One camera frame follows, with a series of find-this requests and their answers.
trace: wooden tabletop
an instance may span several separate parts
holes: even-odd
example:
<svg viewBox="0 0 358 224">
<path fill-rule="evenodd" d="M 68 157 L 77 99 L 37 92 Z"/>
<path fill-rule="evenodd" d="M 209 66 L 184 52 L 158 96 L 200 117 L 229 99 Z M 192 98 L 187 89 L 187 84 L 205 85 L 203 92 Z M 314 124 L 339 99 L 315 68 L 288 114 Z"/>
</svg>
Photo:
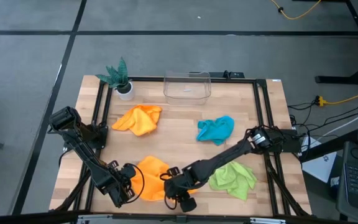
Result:
<svg viewBox="0 0 358 224">
<path fill-rule="evenodd" d="M 270 104 L 275 125 L 281 129 L 290 129 L 290 119 L 283 86 L 280 80 L 267 80 Z M 85 124 L 91 122 L 94 103 L 98 92 L 99 80 L 94 76 L 84 76 L 76 109 Z M 244 136 L 247 128 L 258 125 L 255 98 L 251 84 L 242 83 L 212 83 L 211 96 L 205 105 L 169 105 L 163 95 L 162 82 L 134 82 L 136 96 L 131 101 L 122 101 L 113 93 L 108 114 L 108 125 L 120 118 L 126 111 L 138 104 L 158 105 L 162 107 L 157 129 L 141 137 L 131 131 L 115 131 L 109 129 L 106 147 L 101 151 L 101 159 L 105 162 L 117 160 L 120 166 L 127 162 L 138 164 L 146 156 L 155 156 L 170 167 L 182 167 L 198 159 L 208 159 L 235 145 Z M 101 120 L 107 85 L 99 111 L 98 121 Z M 262 89 L 260 100 L 265 114 Z M 202 119 L 216 119 L 229 115 L 235 125 L 231 137 L 220 146 L 212 142 L 198 142 L 197 122 Z M 301 165 L 289 153 L 281 154 L 285 183 L 295 200 L 302 208 L 311 213 L 305 181 L 303 180 Z M 269 188 L 263 156 L 248 154 L 236 159 L 237 162 L 253 169 L 258 179 L 255 189 L 248 193 L 247 201 L 234 198 L 226 191 L 211 190 L 206 184 L 192 196 L 197 208 L 189 215 L 258 215 L 271 216 Z M 62 159 L 59 173 L 53 191 L 50 208 L 58 207 L 78 182 L 82 162 L 75 152 L 69 152 Z M 84 208 L 88 186 L 83 191 L 80 208 Z M 283 213 L 282 200 L 276 186 L 278 209 Z M 108 195 L 102 195 L 97 189 L 94 191 L 92 212 L 106 213 L 149 213 L 149 214 L 179 214 L 178 207 L 169 210 L 163 201 L 146 202 L 138 199 L 136 202 L 116 208 Z"/>
</svg>

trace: orange cloth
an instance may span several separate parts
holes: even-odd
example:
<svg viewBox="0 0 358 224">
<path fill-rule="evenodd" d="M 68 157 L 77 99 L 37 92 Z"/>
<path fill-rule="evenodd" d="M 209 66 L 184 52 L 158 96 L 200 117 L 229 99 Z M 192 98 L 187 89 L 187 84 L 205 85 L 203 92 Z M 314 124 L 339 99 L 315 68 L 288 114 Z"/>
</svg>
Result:
<svg viewBox="0 0 358 224">
<path fill-rule="evenodd" d="M 140 198 L 147 201 L 163 200 L 165 196 L 164 181 L 160 179 L 160 175 L 166 173 L 169 169 L 168 164 L 153 156 L 147 156 L 138 165 L 138 168 L 144 175 L 144 189 Z M 140 193 L 143 186 L 142 175 L 136 170 L 136 175 L 131 179 L 132 188 L 136 194 Z"/>
<path fill-rule="evenodd" d="M 119 131 L 130 129 L 136 136 L 141 136 L 157 128 L 161 111 L 159 106 L 136 105 L 111 127 Z"/>
</svg>

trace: gray carpet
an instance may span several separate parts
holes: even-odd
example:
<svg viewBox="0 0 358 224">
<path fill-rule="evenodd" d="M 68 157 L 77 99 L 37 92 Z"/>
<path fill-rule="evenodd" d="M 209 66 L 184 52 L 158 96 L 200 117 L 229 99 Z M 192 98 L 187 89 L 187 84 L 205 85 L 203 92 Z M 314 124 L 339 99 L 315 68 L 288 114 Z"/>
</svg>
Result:
<svg viewBox="0 0 358 224">
<path fill-rule="evenodd" d="M 290 0 L 278 3 L 290 16 L 313 5 Z M 358 12 L 358 2 L 354 4 Z M 0 1 L 0 29 L 71 30 L 79 5 L 79 0 Z M 357 27 L 343 3 L 323 2 L 305 18 L 288 21 L 269 0 L 94 0 L 87 3 L 80 30 L 299 31 Z M 9 212 L 67 40 L 67 36 L 0 36 L 0 141 L 6 143 L 0 151 L 0 215 Z M 130 75 L 232 70 L 249 78 L 278 78 L 288 104 L 308 102 L 315 95 L 328 101 L 358 95 L 358 86 L 314 82 L 315 75 L 348 76 L 358 70 L 358 37 L 77 36 L 55 111 L 75 105 L 83 75 L 106 73 L 104 66 L 116 65 L 120 56 L 125 58 Z M 313 108 L 308 123 L 321 124 L 325 118 L 356 106 L 358 100 Z M 290 113 L 298 122 L 307 116 L 307 111 Z M 337 134 L 356 126 L 347 126 Z M 331 128 L 321 128 L 315 134 Z M 58 136 L 45 138 L 24 213 L 48 210 L 62 144 Z M 313 213 L 337 219 L 333 202 L 313 193 L 315 180 L 305 179 Z"/>
</svg>

